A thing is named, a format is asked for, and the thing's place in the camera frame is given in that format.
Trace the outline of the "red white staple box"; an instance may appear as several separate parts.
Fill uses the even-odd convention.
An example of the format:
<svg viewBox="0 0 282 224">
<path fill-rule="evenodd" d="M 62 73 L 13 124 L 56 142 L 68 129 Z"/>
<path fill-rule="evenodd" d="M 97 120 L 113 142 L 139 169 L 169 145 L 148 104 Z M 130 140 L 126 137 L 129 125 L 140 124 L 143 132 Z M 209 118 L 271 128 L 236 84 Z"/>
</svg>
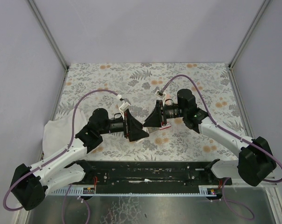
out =
<svg viewBox="0 0 282 224">
<path fill-rule="evenodd" d="M 147 127 L 147 132 L 153 133 L 153 132 L 165 130 L 165 129 L 168 129 L 168 128 L 171 128 L 171 124 L 170 124 L 169 121 L 167 122 L 167 124 L 165 126 L 162 126 L 162 127 Z"/>
</svg>

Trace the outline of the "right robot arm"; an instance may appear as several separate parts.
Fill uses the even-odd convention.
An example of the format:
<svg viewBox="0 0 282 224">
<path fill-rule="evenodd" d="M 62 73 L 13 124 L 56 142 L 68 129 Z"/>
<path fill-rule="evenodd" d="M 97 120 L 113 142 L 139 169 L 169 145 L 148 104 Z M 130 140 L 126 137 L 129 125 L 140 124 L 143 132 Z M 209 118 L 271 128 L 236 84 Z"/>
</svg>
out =
<svg viewBox="0 0 282 224">
<path fill-rule="evenodd" d="M 159 100 L 145 119 L 144 127 L 163 127 L 169 119 L 182 118 L 190 130 L 215 140 L 237 157 L 232 161 L 217 160 L 212 163 L 211 171 L 217 178 L 242 179 L 255 187 L 276 169 L 277 164 L 264 138 L 253 139 L 213 122 L 208 113 L 197 106 L 191 90 L 180 89 L 177 103 L 169 105 L 165 93 L 156 90 L 155 94 Z"/>
</svg>

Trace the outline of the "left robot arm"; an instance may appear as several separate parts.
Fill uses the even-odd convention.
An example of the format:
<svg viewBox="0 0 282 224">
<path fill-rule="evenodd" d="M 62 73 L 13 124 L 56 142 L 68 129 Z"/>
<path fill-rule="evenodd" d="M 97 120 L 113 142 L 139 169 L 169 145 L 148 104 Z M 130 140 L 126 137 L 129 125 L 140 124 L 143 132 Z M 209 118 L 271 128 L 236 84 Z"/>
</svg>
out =
<svg viewBox="0 0 282 224">
<path fill-rule="evenodd" d="M 142 123 L 129 110 L 124 111 L 119 118 L 112 119 L 108 117 L 106 109 L 94 110 L 87 124 L 71 137 L 68 145 L 30 166 L 19 165 L 14 171 L 10 193 L 21 204 L 21 209 L 34 209 L 48 193 L 82 181 L 88 169 L 76 162 L 102 143 L 103 134 L 119 132 L 130 142 L 149 136 Z"/>
</svg>

